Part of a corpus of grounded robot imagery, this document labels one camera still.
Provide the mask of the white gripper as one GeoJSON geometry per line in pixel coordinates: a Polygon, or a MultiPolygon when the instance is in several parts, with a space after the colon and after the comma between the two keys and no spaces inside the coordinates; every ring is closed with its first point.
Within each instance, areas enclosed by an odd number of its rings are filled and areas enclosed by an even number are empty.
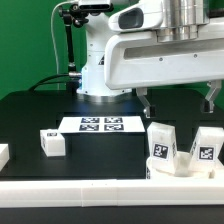
{"type": "Polygon", "coordinates": [[[115,35],[106,45],[104,77],[111,89],[137,88],[147,118],[155,107],[141,87],[209,81],[202,112],[212,113],[224,79],[224,28],[203,26],[195,40],[167,43],[150,31],[115,35]]]}

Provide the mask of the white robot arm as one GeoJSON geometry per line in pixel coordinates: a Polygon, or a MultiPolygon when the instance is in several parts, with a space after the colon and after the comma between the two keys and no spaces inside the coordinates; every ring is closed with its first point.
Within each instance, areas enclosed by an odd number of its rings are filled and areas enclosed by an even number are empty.
{"type": "Polygon", "coordinates": [[[82,92],[114,98],[134,89],[151,117],[149,87],[206,82],[202,110],[211,113],[224,81],[224,6],[209,0],[137,0],[112,16],[125,0],[80,0],[87,26],[82,92]]]}

